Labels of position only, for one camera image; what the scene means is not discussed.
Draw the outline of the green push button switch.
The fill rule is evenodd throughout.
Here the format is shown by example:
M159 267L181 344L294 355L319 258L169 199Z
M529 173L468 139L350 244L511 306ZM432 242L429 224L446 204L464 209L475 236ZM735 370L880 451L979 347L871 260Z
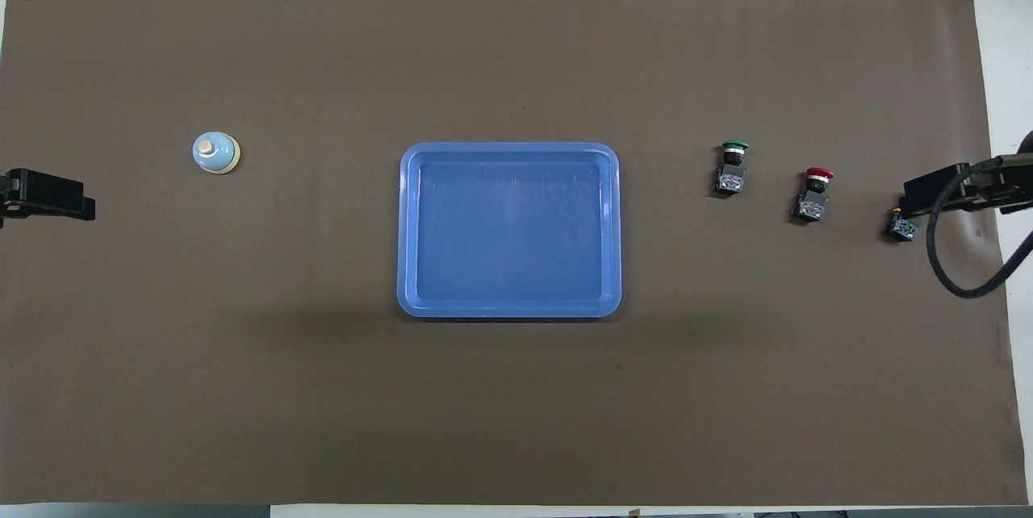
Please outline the green push button switch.
M713 191L716 194L734 195L742 192L745 183L744 165L749 144L744 140L726 140L721 145L721 164L716 169Z

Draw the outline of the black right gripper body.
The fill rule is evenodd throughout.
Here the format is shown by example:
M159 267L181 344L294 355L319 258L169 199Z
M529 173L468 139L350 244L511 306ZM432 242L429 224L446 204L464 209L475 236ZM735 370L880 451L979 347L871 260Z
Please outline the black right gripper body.
M967 211L998 209L1004 215L1033 209L1033 131L1019 143L1018 152L992 157L970 167L977 201Z

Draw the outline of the red push button switch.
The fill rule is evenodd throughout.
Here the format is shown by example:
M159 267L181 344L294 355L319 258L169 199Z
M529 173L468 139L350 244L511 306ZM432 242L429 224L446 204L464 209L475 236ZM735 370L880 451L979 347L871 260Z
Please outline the red push button switch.
M816 223L822 219L829 204L826 191L834 173L829 169L812 166L804 172L804 176L803 190L791 210L791 217L805 223Z

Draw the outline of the brown table mat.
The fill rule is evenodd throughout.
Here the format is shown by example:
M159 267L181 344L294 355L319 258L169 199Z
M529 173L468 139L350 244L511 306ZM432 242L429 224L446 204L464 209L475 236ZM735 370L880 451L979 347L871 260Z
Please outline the brown table mat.
M880 234L989 156L969 0L8 0L0 502L989 506L1027 481L1004 294ZM204 172L196 136L242 149ZM608 145L623 298L427 322L420 142ZM713 191L721 145L745 183ZM804 172L834 173L816 223Z

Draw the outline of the light blue service bell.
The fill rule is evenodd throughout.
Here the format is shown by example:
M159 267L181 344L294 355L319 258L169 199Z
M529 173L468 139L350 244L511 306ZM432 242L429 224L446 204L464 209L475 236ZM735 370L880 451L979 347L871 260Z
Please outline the light blue service bell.
M239 165L242 149L228 133L204 132L194 140L191 154L204 172L225 175Z

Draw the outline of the yellow push button switch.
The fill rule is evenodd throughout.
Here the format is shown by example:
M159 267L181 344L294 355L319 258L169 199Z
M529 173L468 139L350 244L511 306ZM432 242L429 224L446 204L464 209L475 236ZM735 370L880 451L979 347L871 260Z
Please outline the yellow push button switch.
M901 195L888 212L883 235L900 243L914 242L922 230L922 217L909 208L907 197Z

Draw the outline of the blue plastic tray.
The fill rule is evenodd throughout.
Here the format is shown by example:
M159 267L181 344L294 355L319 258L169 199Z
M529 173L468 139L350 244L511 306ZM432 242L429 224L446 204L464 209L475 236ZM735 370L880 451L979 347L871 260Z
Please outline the blue plastic tray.
M421 319L603 319L621 167L591 142L424 142L399 162L397 301Z

